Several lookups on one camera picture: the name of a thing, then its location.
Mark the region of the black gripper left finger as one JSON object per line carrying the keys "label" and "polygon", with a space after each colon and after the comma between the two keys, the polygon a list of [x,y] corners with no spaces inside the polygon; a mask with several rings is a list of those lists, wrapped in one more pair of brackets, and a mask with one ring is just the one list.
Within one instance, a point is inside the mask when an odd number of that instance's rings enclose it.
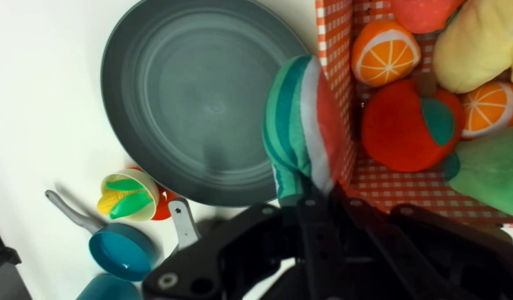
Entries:
{"label": "black gripper left finger", "polygon": [[252,205],[166,257],[142,280],[142,300],[241,300],[294,255],[294,227],[294,208]]}

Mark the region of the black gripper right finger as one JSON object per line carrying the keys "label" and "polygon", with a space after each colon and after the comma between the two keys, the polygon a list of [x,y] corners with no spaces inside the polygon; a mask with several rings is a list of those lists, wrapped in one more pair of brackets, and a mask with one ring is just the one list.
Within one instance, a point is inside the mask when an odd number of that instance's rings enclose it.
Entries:
{"label": "black gripper right finger", "polygon": [[351,198],[344,212],[409,300],[513,300],[513,243],[414,205],[386,215]]}

